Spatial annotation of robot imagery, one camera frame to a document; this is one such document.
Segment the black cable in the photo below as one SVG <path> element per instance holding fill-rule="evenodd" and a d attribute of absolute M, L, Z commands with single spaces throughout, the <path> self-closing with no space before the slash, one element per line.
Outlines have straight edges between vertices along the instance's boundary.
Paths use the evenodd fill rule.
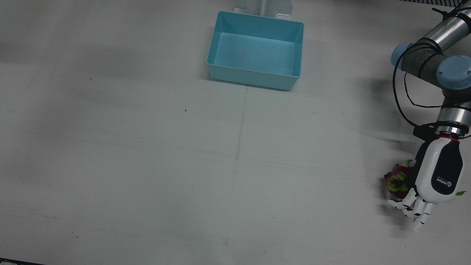
<path fill-rule="evenodd" d="M 415 104 L 412 101 L 411 97 L 409 96 L 409 91 L 407 90 L 406 76 L 407 76 L 407 72 L 404 74 L 404 89 L 406 90 L 407 98 L 409 99 L 409 101 L 411 102 L 412 105 L 417 106 L 417 107 L 421 107 L 421 108 L 441 108 L 443 106 L 443 105 L 440 105 L 440 106 L 425 106 L 425 105 Z"/>
<path fill-rule="evenodd" d="M 396 65 L 394 66 L 394 72 L 392 73 L 392 91 L 394 93 L 394 100 L 396 101 L 396 106 L 398 107 L 398 111 L 401 114 L 401 116 L 404 118 L 404 120 L 407 121 L 407 123 L 409 123 L 414 128 L 418 127 L 419 125 L 415 124 L 414 122 L 412 122 L 411 120 L 409 120 L 407 118 L 407 116 L 402 111 L 401 105 L 399 104 L 398 94 L 397 94 L 397 91 L 396 91 L 396 73 L 398 71 L 399 63 L 401 62 L 402 57 L 404 57 L 404 55 L 408 51 L 410 51 L 411 49 L 413 49 L 415 47 L 418 47 L 418 46 L 423 46 L 423 47 L 421 47 L 421 49 L 430 48 L 430 49 L 434 50 L 436 53 L 441 53 L 441 52 L 439 52 L 439 50 L 440 50 L 439 47 L 434 46 L 430 43 L 423 42 L 423 43 L 412 44 L 399 56 L 398 61 L 396 62 Z"/>

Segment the robot finger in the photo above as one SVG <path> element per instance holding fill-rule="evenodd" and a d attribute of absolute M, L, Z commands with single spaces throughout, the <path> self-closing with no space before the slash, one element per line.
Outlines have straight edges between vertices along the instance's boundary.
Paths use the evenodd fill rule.
<path fill-rule="evenodd" d="M 413 211 L 411 208 L 407 207 L 402 209 L 402 212 L 404 213 L 405 216 L 409 218 L 416 218 L 417 216 L 414 215 Z"/>
<path fill-rule="evenodd" d="M 414 204 L 414 215 L 415 216 L 420 216 L 422 215 L 424 209 L 425 209 L 425 200 L 422 199 L 422 197 L 419 195 L 417 196 L 417 199 L 415 199 L 415 204 Z"/>
<path fill-rule="evenodd" d="M 425 222 L 429 218 L 430 212 L 432 211 L 433 207 L 434 207 L 433 203 L 431 202 L 425 203 L 423 214 L 414 220 L 414 228 L 413 228 L 414 232 L 416 233 L 419 232 L 419 230 L 422 228 L 422 226 L 425 224 Z"/>
<path fill-rule="evenodd" d="M 409 190 L 407 196 L 402 200 L 402 203 L 398 203 L 396 206 L 397 209 L 404 209 L 404 208 L 412 208 L 415 199 L 417 198 L 418 194 L 415 192 L 414 188 Z"/>

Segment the robotic hand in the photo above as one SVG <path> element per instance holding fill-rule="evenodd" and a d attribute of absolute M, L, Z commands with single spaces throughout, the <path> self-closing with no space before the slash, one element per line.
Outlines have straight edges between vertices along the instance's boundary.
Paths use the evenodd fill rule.
<path fill-rule="evenodd" d="M 415 157 L 409 193 L 403 200 L 388 200 L 402 209 L 405 216 L 414 218 L 414 232 L 425 224 L 435 204 L 453 198 L 464 171 L 457 139 L 438 136 L 426 141 Z"/>
<path fill-rule="evenodd" d="M 415 157 L 409 193 L 403 200 L 390 199 L 387 203 L 414 218 L 415 232 L 425 224 L 437 203 L 455 196 L 464 171 L 458 139 L 471 127 L 471 58 L 446 58 L 442 53 L 471 33 L 471 0 L 441 14 L 441 23 L 415 44 L 400 44 L 391 56 L 391 63 L 396 66 L 393 79 L 396 69 L 400 69 L 438 86 L 445 96 L 437 121 L 419 126 L 400 109 L 393 83 L 399 112 L 415 127 L 414 135 L 425 143 Z"/>

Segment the white table surface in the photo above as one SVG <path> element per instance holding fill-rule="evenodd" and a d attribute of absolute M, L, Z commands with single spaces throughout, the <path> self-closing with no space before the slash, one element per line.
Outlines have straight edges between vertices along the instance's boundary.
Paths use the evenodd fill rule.
<path fill-rule="evenodd" d="M 390 54 L 441 20 L 432 6 L 295 0 L 302 75 L 275 91 L 209 77 L 216 15 L 233 3 L 0 2 L 0 257 L 469 262 L 470 194 L 415 234 L 381 188 L 421 143 L 396 109 Z M 400 77 L 398 87 L 411 119 L 436 119 L 403 100 Z M 409 87 L 418 103 L 443 99 L 414 77 Z M 465 163 L 470 147 L 462 141 Z"/>

